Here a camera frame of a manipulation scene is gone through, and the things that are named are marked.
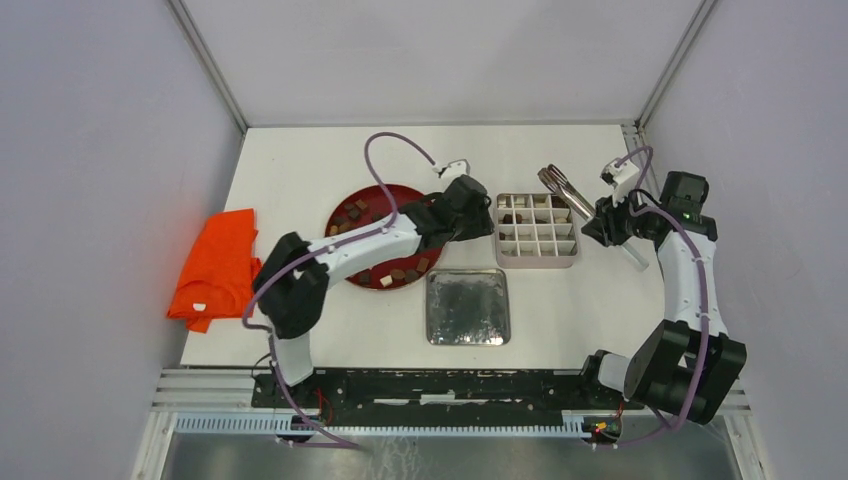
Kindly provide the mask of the pink divided chocolate box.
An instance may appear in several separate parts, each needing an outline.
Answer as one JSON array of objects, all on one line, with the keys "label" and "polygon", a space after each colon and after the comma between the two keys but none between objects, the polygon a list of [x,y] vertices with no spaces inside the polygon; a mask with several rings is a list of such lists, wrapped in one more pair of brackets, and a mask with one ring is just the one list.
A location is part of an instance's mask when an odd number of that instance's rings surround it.
[{"label": "pink divided chocolate box", "polygon": [[501,193],[493,207],[496,261],[505,269],[564,269],[579,255],[574,214],[550,193]]}]

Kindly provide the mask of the metal serving tongs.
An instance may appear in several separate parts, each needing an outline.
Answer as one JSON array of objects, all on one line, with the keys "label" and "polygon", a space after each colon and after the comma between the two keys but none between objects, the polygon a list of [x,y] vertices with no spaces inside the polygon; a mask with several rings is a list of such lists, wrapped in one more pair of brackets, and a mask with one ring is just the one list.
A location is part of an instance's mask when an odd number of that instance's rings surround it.
[{"label": "metal serving tongs", "polygon": [[[563,200],[583,220],[588,222],[595,216],[595,208],[555,165],[549,164],[541,168],[537,176],[552,194]],[[645,271],[649,267],[649,261],[630,243],[625,242],[621,246],[616,246],[616,249],[627,256],[637,271]]]}]

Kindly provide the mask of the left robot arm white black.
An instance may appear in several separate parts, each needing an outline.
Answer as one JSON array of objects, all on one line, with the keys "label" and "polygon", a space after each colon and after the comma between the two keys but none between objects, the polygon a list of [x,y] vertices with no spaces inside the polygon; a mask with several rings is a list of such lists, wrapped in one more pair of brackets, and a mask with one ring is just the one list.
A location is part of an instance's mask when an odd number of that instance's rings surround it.
[{"label": "left robot arm white black", "polygon": [[314,241],[296,232],[281,237],[257,274],[248,303],[268,319],[263,329],[278,397],[295,408],[313,397],[310,332],[331,288],[381,263],[491,235],[490,206],[485,187],[462,174],[444,191],[393,205],[386,217],[346,233]]}]

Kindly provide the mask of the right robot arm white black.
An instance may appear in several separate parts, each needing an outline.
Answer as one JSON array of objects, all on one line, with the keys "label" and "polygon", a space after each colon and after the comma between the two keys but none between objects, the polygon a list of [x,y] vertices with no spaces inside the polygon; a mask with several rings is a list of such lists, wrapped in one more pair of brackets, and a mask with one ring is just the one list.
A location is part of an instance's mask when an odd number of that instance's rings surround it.
[{"label": "right robot arm white black", "polygon": [[637,174],[602,178],[613,192],[596,201],[581,231],[605,247],[631,238],[652,242],[664,284],[664,317],[632,356],[598,351],[597,370],[579,378],[578,396],[602,408],[619,392],[678,421],[708,424],[747,360],[746,346],[730,338],[719,311],[713,276],[717,226],[702,213],[708,181],[673,171],[659,200],[642,202],[646,193]]}]

